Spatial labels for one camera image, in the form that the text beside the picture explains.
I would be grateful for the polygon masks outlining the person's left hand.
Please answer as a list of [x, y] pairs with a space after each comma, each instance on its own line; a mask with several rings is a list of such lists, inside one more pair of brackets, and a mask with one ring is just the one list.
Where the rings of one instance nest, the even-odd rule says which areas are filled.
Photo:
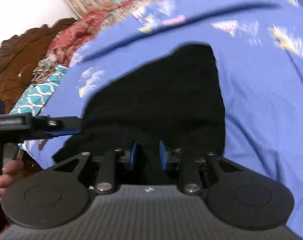
[[23, 166], [23, 161], [16, 159], [8, 162], [2, 168], [3, 174], [0, 175], [0, 202], [6, 189], [24, 177]]

